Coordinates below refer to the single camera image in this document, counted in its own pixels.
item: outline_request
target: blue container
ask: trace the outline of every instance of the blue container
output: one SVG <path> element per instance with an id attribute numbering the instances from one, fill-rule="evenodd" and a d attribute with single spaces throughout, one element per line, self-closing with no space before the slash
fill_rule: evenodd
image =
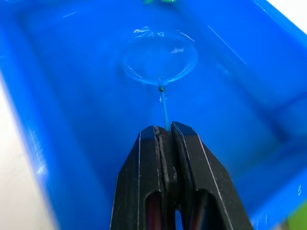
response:
<path id="1" fill-rule="evenodd" d="M 164 125 L 157 87 L 123 68 L 145 26 L 194 41 L 169 118 L 227 168 L 255 229 L 307 198 L 307 36 L 267 2 L 1 0 L 0 16 L 2 84 L 61 229 L 108 229 L 137 133 Z"/>

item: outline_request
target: green object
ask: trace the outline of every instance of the green object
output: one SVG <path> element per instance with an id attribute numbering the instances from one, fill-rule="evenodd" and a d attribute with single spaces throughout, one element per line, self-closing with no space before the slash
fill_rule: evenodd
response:
<path id="1" fill-rule="evenodd" d="M 154 0 L 145 0 L 144 1 L 144 4 L 149 4 L 149 3 L 152 3 Z M 161 0 L 161 2 L 167 2 L 167 3 L 173 3 L 177 0 Z"/>
<path id="2" fill-rule="evenodd" d="M 290 230 L 307 230 L 307 202 L 288 219 Z"/>

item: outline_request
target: blue plastic tub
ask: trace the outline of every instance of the blue plastic tub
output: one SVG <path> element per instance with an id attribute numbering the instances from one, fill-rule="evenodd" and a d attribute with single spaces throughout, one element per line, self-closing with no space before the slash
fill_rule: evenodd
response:
<path id="1" fill-rule="evenodd" d="M 1 0 L 0 16 L 2 84 L 61 229 L 108 229 L 137 133 L 163 126 L 157 87 L 122 66 L 145 26 L 195 41 L 169 118 L 228 169 L 255 229 L 307 198 L 307 37 L 267 2 Z"/>

